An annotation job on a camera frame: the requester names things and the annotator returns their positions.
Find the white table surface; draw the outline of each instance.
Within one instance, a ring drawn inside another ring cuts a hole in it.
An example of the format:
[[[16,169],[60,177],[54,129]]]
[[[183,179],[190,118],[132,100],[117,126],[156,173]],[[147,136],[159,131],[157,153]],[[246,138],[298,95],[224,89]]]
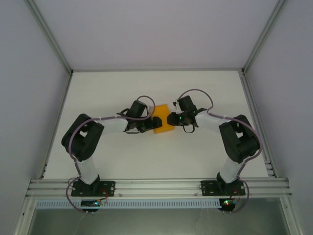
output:
[[[78,115],[112,116],[140,95],[152,97],[157,105],[172,104],[187,89],[199,88],[214,100],[213,113],[235,117],[246,115],[252,122],[244,91],[236,71],[136,71],[75,72],[48,160],[45,179],[77,176],[73,160],[61,139]],[[202,93],[190,92],[197,108],[209,107]],[[102,136],[94,153],[95,167],[102,179],[215,178],[227,158],[219,134],[197,128],[193,134],[174,131]],[[250,161],[242,177],[268,177],[262,156]]]

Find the metal frame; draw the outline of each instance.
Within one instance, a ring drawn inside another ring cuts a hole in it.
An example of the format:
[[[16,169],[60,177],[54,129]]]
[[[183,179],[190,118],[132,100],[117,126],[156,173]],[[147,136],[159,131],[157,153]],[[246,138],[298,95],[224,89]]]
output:
[[[64,57],[60,47],[54,39],[50,29],[45,23],[41,13],[39,12],[36,4],[33,0],[24,0],[30,12],[34,16],[37,24],[48,40],[51,48],[56,53],[58,59],[63,64],[64,68],[69,73],[68,84],[64,92],[63,101],[60,105],[55,125],[50,138],[50,145],[47,148],[45,155],[45,164],[42,167],[41,178],[44,175],[46,162],[51,152],[52,143],[56,134],[57,126],[61,117],[64,102],[67,96],[68,88],[71,81],[73,71],[71,70],[66,58]],[[279,15],[285,7],[287,0],[278,0],[265,27],[259,36],[257,43],[255,44],[247,62],[242,69],[237,68],[218,68],[218,69],[125,69],[125,70],[75,70],[75,72],[91,72],[91,71],[238,71],[241,79],[241,83],[245,92],[246,100],[249,110],[253,119],[253,123],[259,132],[264,142],[264,158],[267,166],[269,178],[248,178],[245,179],[250,188],[251,198],[280,198],[282,211],[285,215],[286,223],[291,235],[303,235],[303,227],[299,221],[299,213],[296,210],[295,202],[292,198],[291,190],[289,188],[289,182],[287,178],[275,178],[279,176],[275,163],[273,161],[272,152],[270,150],[268,139],[260,114],[256,107],[256,102],[253,97],[253,93],[247,79],[246,74],[251,68],[257,55],[259,54],[262,46],[268,38],[272,28],[274,27]],[[200,181],[202,179],[179,179],[179,180],[115,180],[116,191],[114,200],[130,200],[130,199],[186,199],[186,200],[199,200],[199,199],[214,199],[217,197],[208,196],[203,197],[199,188]],[[64,180],[31,180],[29,188],[21,209],[20,216],[18,218],[15,235],[27,234],[31,225],[31,220],[34,214],[34,209],[38,200],[41,199],[61,199],[65,198],[65,189],[67,187],[68,179]]]

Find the purple cable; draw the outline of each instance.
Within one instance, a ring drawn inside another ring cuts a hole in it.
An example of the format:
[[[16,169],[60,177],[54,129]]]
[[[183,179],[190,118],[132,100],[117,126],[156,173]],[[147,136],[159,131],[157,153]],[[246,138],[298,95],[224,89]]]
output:
[[[83,210],[77,208],[77,207],[71,202],[71,200],[70,200],[70,198],[69,198],[69,196],[68,196],[68,189],[69,189],[70,185],[71,185],[72,183],[74,183],[76,180],[79,180],[79,179],[82,177],[81,171],[80,171],[80,169],[79,169],[79,167],[78,167],[77,158],[74,157],[74,156],[73,156],[73,153],[72,153],[72,144],[73,144],[74,137],[76,136],[76,134],[80,131],[80,129],[81,129],[83,126],[85,126],[87,123],[89,123],[89,122],[91,122],[91,121],[99,121],[99,120],[105,121],[105,120],[110,120],[110,119],[128,119],[128,120],[137,120],[137,121],[141,121],[141,120],[146,120],[146,119],[150,118],[150,117],[153,115],[153,113],[155,112],[155,110],[156,110],[156,103],[155,103],[155,101],[154,101],[151,97],[149,97],[149,96],[147,96],[147,95],[141,95],[141,96],[139,96],[139,97],[137,98],[137,100],[139,100],[140,98],[148,98],[148,99],[150,99],[150,100],[152,101],[152,103],[153,103],[153,110],[152,110],[152,112],[151,112],[149,115],[147,115],[146,117],[144,117],[144,118],[143,118],[143,117],[141,117],[141,118],[134,118],[134,117],[125,117],[125,116],[112,116],[112,117],[105,117],[105,118],[104,118],[104,117],[100,117],[100,118],[99,118],[99,117],[91,118],[91,119],[88,119],[88,120],[84,121],[83,123],[81,123],[81,124],[75,129],[75,131],[73,132],[73,134],[71,135],[71,137],[70,137],[70,139],[69,139],[69,143],[68,143],[68,153],[69,153],[69,156],[74,160],[74,164],[75,164],[75,167],[76,167],[76,170],[77,170],[79,176],[78,176],[77,178],[75,178],[73,181],[71,181],[71,182],[68,184],[68,187],[67,187],[67,189],[66,189],[66,197],[67,197],[68,202],[69,202],[76,210],[78,210],[79,212],[85,213]]]
[[[203,90],[200,90],[200,89],[189,89],[189,90],[185,91],[184,93],[182,93],[179,98],[181,98],[184,94],[186,94],[187,92],[190,92],[190,91],[202,92],[202,93],[204,93],[204,94],[210,99],[210,101],[211,101],[211,107],[209,107],[209,108],[207,109],[208,115],[210,115],[210,116],[212,116],[212,117],[215,117],[215,118],[226,119],[226,120],[231,120],[231,121],[235,121],[235,122],[237,122],[237,123],[240,123],[240,124],[242,124],[243,126],[247,127],[249,130],[251,130],[251,131],[255,134],[255,136],[258,138],[258,141],[259,141],[259,143],[260,143],[259,151],[258,151],[254,156],[252,156],[252,157],[250,157],[250,158],[248,158],[248,159],[245,159],[243,165],[240,167],[240,169],[239,169],[239,171],[238,171],[238,173],[237,173],[237,179],[245,184],[246,190],[247,190],[246,201],[241,205],[241,207],[239,207],[237,210],[233,211],[232,213],[240,212],[240,211],[248,204],[249,196],[250,196],[249,186],[248,186],[248,184],[246,183],[246,181],[240,179],[240,174],[241,174],[241,172],[243,171],[243,169],[244,169],[245,165],[247,164],[247,162],[251,161],[252,159],[255,159],[256,157],[258,157],[258,156],[261,154],[261,152],[262,152],[262,150],[263,150],[263,143],[262,143],[261,137],[259,136],[259,134],[258,134],[250,125],[246,124],[246,123],[243,122],[243,121],[240,121],[240,120],[238,120],[238,119],[236,119],[236,118],[224,117],[224,116],[212,114],[212,113],[210,112],[210,110],[211,110],[211,109],[213,108],[213,106],[214,106],[213,99],[211,98],[211,96],[210,96],[207,92],[205,92],[205,91],[203,91]]]

